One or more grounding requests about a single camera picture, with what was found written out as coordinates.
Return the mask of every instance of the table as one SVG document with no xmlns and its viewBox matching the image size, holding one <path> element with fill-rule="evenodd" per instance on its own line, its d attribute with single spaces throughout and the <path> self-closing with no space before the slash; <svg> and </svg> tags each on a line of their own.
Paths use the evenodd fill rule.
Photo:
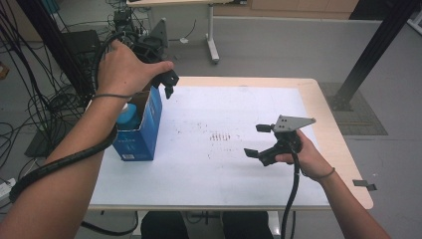
<svg viewBox="0 0 422 239">
<path fill-rule="evenodd" d="M 140 0 L 130 2 L 127 0 L 126 4 L 131 8 L 140 8 L 140 7 L 155 7 L 155 6 L 172 6 L 172 5 L 198 5 L 198 4 L 208 4 L 208 34 L 206 35 L 208 48 L 211 53 L 212 61 L 217 64 L 220 61 L 218 56 L 217 48 L 214 43 L 214 25 L 213 25 L 213 16 L 214 16 L 214 4 L 216 3 L 228 3 L 232 0 Z M 147 12 L 149 22 L 153 19 L 151 11 Z"/>
<path fill-rule="evenodd" d="M 181 77 L 171 99 L 163 98 L 154 161 L 124 162 L 108 148 L 90 209 L 283 210 L 293 168 L 264 167 L 243 148 L 272 146 L 275 138 L 256 132 L 254 123 L 290 113 L 316 119 L 304 132 L 363 207 L 371 208 L 367 189 L 352 183 L 360 173 L 315 80 Z M 326 209 L 320 186 L 301 177 L 293 210 Z"/>
</svg>

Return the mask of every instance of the blue box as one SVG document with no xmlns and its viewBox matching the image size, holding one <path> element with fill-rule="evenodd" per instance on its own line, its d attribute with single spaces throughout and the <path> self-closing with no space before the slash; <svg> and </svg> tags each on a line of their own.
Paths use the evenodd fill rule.
<svg viewBox="0 0 422 239">
<path fill-rule="evenodd" d="M 130 103 L 137 107 L 140 126 L 134 130 L 119 130 L 112 145 L 123 161 L 153 160 L 162 112 L 159 90 L 151 87 L 149 92 L 133 97 Z"/>
</svg>

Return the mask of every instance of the bracelet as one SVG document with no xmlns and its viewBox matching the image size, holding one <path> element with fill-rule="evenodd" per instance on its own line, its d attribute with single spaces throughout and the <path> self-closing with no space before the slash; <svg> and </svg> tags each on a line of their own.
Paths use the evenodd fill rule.
<svg viewBox="0 0 422 239">
<path fill-rule="evenodd" d="M 335 173 L 335 167 L 333 167 L 333 168 L 332 168 L 332 171 L 331 171 L 331 172 L 329 172 L 327 175 L 324 175 L 324 176 L 318 176 L 318 177 L 310 177 L 310 179 L 312 179 L 312 180 L 314 180 L 314 181 L 318 181 L 318 180 L 321 180 L 321 179 L 323 179 L 323 178 L 326 178 L 326 177 L 331 176 L 333 173 Z"/>
<path fill-rule="evenodd" d="M 132 96 L 123 96 L 123 95 L 116 95 L 116 94 L 99 94 L 99 95 L 94 95 L 91 100 L 94 100 L 96 98 L 102 98 L 102 97 L 114 97 L 114 98 L 122 98 L 122 99 L 131 99 L 133 98 L 134 95 Z"/>
</svg>

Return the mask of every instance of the finger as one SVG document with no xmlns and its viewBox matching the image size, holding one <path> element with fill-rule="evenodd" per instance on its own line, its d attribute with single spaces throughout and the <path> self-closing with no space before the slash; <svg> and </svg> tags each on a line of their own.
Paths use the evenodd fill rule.
<svg viewBox="0 0 422 239">
<path fill-rule="evenodd" d="M 286 162 L 288 164 L 293 163 L 293 158 L 291 154 L 279 154 L 276 155 L 275 160 L 278 162 Z"/>
<path fill-rule="evenodd" d="M 114 50 L 121 47 L 121 46 L 124 46 L 124 44 L 119 40 L 112 41 L 110 45 Z"/>
<path fill-rule="evenodd" d="M 148 66 L 148 70 L 149 73 L 151 74 L 151 77 L 155 77 L 156 75 L 159 75 L 161 73 L 165 73 L 168 72 L 170 70 L 172 70 L 174 68 L 174 65 L 172 62 L 159 62 L 159 63 L 154 63 L 154 64 L 149 64 Z"/>
<path fill-rule="evenodd" d="M 296 129 L 296 133 L 298 134 L 298 137 L 301 139 L 302 143 L 310 140 L 300 129 Z"/>
</svg>

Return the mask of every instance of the hand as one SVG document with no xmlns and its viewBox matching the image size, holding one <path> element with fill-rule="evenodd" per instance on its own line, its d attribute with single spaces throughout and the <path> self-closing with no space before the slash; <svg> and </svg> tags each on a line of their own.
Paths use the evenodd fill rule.
<svg viewBox="0 0 422 239">
<path fill-rule="evenodd" d="M 144 64 L 122 42 L 111 43 L 112 51 L 100 62 L 97 94 L 131 96 L 142 91 L 156 75 L 173 69 L 171 62 Z"/>
<path fill-rule="evenodd" d="M 299 162 L 302 171 L 309 177 L 321 177 L 328 175 L 332 171 L 332 167 L 318 152 L 313 142 L 298 129 L 297 134 L 302 142 L 302 150 L 298 153 Z M 292 155 L 289 153 L 279 154 L 276 161 L 293 163 Z"/>
</svg>

